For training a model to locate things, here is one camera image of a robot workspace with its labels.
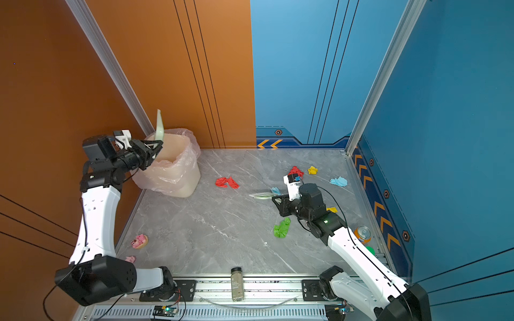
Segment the right green circuit board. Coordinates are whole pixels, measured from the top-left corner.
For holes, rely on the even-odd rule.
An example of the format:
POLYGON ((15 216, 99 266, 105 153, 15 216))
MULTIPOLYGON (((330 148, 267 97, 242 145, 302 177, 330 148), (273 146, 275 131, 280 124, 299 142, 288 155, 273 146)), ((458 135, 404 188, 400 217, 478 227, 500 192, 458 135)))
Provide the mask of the right green circuit board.
POLYGON ((344 321, 348 314, 354 312, 350 305, 325 305, 325 315, 328 321, 344 321))

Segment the white bottle green cap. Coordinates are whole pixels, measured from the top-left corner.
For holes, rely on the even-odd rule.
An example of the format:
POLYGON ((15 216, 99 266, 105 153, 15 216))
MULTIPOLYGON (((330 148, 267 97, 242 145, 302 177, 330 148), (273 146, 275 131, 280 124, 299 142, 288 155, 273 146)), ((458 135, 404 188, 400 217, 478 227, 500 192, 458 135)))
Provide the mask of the white bottle green cap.
POLYGON ((375 250, 373 249, 373 247, 371 246, 365 246, 365 248, 373 255, 375 256, 376 255, 376 252, 375 250))

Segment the red paper scrap strip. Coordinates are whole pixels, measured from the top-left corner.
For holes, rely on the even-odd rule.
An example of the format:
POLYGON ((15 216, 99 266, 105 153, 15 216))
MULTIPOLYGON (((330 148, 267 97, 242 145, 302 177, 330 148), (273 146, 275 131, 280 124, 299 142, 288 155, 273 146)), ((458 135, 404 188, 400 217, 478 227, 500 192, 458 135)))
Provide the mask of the red paper scrap strip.
POLYGON ((233 189, 239 189, 240 188, 239 184, 237 182, 235 182, 235 180, 233 178, 231 178, 231 177, 227 180, 227 183, 233 189))

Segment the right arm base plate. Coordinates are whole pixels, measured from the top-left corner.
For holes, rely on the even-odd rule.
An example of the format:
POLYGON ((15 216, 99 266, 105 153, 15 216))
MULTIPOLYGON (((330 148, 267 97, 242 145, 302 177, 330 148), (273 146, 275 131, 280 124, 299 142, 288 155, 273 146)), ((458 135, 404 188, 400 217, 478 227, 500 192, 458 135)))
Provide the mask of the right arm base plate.
POLYGON ((303 279, 301 280, 301 293, 304 302, 338 302, 346 303, 347 301, 339 298, 329 298, 329 295, 325 292, 323 287, 320 285, 319 279, 303 279))

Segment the aluminium corner post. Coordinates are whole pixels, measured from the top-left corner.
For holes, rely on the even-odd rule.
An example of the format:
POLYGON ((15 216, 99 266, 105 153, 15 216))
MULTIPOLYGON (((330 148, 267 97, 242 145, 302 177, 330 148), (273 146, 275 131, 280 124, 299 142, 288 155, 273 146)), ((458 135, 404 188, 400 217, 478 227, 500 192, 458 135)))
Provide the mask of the aluminium corner post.
POLYGON ((392 75, 394 68, 407 44, 410 35, 422 13, 427 0, 410 0, 407 2, 405 10, 400 18, 398 26, 393 34, 391 42, 377 71, 372 87, 364 102, 359 116, 357 117, 352 134, 349 138, 345 152, 347 156, 352 156, 357 147, 369 120, 372 117, 377 103, 392 75))
POLYGON ((154 126, 147 116, 147 113, 140 103, 106 37, 100 29, 100 26, 96 22, 89 6, 83 0, 66 0, 66 4, 70 8, 73 16, 75 17, 88 41, 95 50, 97 56, 108 72, 109 76, 111 77, 120 95, 123 97, 125 103, 132 112, 142 131, 146 135, 152 134, 155 130, 154 126))

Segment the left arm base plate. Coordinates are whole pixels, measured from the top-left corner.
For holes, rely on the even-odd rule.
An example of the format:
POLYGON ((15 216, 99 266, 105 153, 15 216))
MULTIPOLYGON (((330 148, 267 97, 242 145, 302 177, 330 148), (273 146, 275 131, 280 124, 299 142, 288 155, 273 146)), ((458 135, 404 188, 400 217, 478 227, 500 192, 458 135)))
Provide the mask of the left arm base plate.
POLYGON ((141 293, 139 302, 176 302, 178 300, 192 302, 196 286, 196 280, 174 280, 172 290, 162 292, 157 289, 141 293))

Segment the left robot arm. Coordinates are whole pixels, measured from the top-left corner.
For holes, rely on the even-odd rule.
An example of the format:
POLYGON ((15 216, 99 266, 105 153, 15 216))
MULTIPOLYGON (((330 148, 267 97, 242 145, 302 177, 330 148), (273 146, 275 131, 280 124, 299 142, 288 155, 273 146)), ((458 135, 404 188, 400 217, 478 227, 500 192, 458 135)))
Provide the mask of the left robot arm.
POLYGON ((81 306, 132 293, 168 300, 176 283, 167 267, 137 269, 116 256, 115 216, 127 174, 144 171, 163 148, 163 139, 136 140, 129 131, 83 141, 88 157, 80 182, 82 220, 74 252, 54 281, 81 306))

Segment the trash bin with plastic bag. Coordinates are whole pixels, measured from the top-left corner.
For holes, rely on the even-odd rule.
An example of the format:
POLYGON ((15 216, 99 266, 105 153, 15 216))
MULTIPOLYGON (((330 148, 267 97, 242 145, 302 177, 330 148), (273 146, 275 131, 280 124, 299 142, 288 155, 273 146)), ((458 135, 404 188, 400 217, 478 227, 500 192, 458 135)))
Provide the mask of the trash bin with plastic bag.
POLYGON ((187 198, 193 194, 201 178, 200 155, 201 150, 192 131, 186 128, 166 130, 162 150, 151 166, 135 172, 132 180, 141 189, 187 198))

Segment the large red paper scrap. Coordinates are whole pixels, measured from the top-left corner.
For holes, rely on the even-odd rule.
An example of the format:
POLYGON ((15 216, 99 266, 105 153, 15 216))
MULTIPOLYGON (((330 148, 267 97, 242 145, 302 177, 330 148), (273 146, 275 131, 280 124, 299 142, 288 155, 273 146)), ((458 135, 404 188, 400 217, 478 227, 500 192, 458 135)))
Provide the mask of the large red paper scrap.
POLYGON ((303 178, 304 172, 302 172, 297 166, 294 166, 290 171, 289 175, 298 175, 300 178, 303 178))

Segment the pink pig toy on donut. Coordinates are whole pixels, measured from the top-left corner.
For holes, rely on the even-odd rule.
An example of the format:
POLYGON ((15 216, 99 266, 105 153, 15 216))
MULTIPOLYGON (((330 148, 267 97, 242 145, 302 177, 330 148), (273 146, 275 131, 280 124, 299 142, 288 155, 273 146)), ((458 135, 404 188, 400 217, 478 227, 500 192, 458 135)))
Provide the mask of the pink pig toy on donut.
POLYGON ((131 242, 132 248, 140 250, 144 248, 149 242, 149 238, 144 234, 137 235, 131 242))

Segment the left green circuit board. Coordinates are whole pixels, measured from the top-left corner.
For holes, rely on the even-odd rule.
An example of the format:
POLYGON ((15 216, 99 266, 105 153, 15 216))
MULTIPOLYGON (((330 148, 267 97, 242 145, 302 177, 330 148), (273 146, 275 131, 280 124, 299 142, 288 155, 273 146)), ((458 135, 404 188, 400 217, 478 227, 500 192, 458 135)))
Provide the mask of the left green circuit board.
POLYGON ((164 306, 154 306, 152 312, 152 318, 174 318, 179 314, 179 309, 177 306, 164 305, 164 306))

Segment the green hand brush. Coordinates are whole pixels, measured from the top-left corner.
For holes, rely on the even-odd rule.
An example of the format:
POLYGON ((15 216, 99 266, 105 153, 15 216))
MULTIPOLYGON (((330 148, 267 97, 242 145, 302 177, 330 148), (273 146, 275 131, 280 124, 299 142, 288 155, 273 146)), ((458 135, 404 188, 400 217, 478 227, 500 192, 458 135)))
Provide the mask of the green hand brush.
POLYGON ((260 199, 260 200, 266 200, 266 199, 272 199, 273 197, 275 196, 280 196, 281 194, 276 194, 276 193, 253 193, 253 194, 250 194, 249 196, 253 199, 260 199))

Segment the light blue paper scrap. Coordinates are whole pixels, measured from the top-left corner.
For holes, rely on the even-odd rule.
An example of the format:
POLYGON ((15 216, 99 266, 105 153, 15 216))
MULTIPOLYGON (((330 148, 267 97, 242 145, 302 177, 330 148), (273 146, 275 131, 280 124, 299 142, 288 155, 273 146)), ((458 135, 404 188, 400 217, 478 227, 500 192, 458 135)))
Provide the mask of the light blue paper scrap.
POLYGON ((346 187, 348 185, 347 179, 343 177, 331 179, 329 183, 338 187, 346 187))

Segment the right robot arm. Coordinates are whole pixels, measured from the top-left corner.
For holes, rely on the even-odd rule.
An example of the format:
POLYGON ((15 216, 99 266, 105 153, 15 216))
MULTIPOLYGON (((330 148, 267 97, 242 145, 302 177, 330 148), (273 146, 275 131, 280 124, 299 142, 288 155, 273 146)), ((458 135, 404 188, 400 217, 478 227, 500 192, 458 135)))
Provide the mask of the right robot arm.
POLYGON ((426 290, 420 284, 408 284, 384 266, 357 239, 345 219, 327 209, 322 189, 313 183, 288 188, 296 193, 272 198, 279 214, 305 221, 309 232, 360 277, 356 282, 337 266, 324 271, 319 283, 328 300, 346 300, 371 320, 431 320, 426 290))

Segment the green circuit board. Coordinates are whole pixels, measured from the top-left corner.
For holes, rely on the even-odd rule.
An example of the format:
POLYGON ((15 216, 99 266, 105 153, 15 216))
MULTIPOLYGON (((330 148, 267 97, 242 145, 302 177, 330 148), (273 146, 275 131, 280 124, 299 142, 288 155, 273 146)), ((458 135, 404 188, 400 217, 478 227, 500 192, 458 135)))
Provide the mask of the green circuit board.
POLYGON ((152 318, 174 318, 179 314, 179 309, 177 306, 164 305, 164 306, 154 306, 152 312, 152 318))
POLYGON ((350 305, 325 305, 325 315, 328 321, 344 321, 348 314, 354 312, 350 305))

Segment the green paper scrap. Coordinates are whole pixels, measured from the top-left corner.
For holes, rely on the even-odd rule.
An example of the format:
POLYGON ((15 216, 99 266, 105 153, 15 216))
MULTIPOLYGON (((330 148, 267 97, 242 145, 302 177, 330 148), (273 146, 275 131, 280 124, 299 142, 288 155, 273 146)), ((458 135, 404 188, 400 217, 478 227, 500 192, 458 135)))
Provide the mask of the green paper scrap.
POLYGON ((288 217, 284 218, 279 224, 275 225, 273 228, 273 234, 276 238, 286 238, 289 228, 290 228, 290 219, 288 217))

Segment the glass jar black lid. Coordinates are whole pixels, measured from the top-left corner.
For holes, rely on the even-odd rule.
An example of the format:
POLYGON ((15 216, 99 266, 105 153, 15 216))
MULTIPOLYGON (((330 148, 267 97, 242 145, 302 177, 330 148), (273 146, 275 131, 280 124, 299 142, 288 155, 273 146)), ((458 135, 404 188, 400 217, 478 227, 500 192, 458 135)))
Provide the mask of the glass jar black lid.
POLYGON ((241 267, 233 267, 231 269, 231 289, 232 300, 239 302, 244 299, 244 278, 241 267))

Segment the aluminium corner post right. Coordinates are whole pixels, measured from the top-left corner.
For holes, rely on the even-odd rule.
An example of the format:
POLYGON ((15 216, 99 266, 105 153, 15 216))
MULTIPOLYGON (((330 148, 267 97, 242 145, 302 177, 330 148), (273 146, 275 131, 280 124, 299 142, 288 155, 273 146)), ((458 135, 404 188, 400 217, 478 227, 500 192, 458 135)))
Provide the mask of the aluminium corner post right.
POLYGON ((357 117, 352 134, 349 138, 345 152, 347 156, 352 156, 357 147, 369 120, 372 117, 377 103, 392 75, 394 68, 407 44, 410 35, 422 13, 427 0, 410 0, 407 2, 405 10, 400 18, 398 26, 393 34, 391 42, 377 71, 372 87, 364 102, 359 116, 357 117))

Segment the red paper scrap left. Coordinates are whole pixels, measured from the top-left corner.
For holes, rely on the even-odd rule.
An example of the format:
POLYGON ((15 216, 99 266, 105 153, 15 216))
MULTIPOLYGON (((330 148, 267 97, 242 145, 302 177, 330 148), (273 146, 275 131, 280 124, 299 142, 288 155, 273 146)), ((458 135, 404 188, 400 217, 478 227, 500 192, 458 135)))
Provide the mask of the red paper scrap left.
POLYGON ((221 178, 216 179, 215 185, 217 187, 221 187, 221 188, 228 188, 230 186, 228 182, 229 182, 228 178, 221 177, 221 178))

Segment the aluminium corner post left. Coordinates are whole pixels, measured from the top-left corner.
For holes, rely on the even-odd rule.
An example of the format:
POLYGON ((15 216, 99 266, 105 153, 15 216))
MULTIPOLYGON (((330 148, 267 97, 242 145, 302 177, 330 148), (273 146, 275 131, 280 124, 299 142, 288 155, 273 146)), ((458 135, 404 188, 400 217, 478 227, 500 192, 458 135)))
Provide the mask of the aluminium corner post left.
POLYGON ((123 97, 125 103, 132 112, 142 131, 146 135, 152 134, 155 130, 154 126, 147 116, 147 113, 140 103, 106 37, 100 29, 100 26, 96 22, 89 6, 83 0, 66 0, 66 4, 70 8, 73 16, 75 17, 88 41, 95 50, 97 56, 108 72, 109 76, 111 77, 120 95, 123 97))

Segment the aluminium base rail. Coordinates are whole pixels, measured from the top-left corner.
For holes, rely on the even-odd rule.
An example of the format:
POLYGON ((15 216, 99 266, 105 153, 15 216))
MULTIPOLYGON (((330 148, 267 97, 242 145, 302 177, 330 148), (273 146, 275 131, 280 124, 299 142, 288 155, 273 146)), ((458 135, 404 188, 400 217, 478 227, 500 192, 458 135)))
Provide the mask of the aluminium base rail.
MULTIPOLYGON (((384 277, 378 278, 379 281, 385 282, 385 289, 374 294, 370 287, 364 284, 360 278, 354 278, 345 272, 337 272, 334 276, 302 276, 302 275, 246 275, 244 278, 244 299, 239 302, 232 300, 231 278, 230 274, 217 275, 200 275, 200 276, 184 276, 174 278, 173 280, 196 280, 197 286, 194 300, 192 302, 204 302, 211 305, 277 305, 279 302, 302 303, 303 296, 301 293, 301 280, 303 279, 319 279, 320 285, 329 298, 339 297, 346 300, 351 305, 360 310, 367 308, 385 308, 393 299, 400 298, 401 287, 399 284, 394 285, 384 277)), ((125 295, 117 295, 110 299, 114 301, 120 298, 121 302, 139 302, 141 293, 134 292, 125 295)), ((176 302, 140 302, 154 305, 172 305, 176 302)))

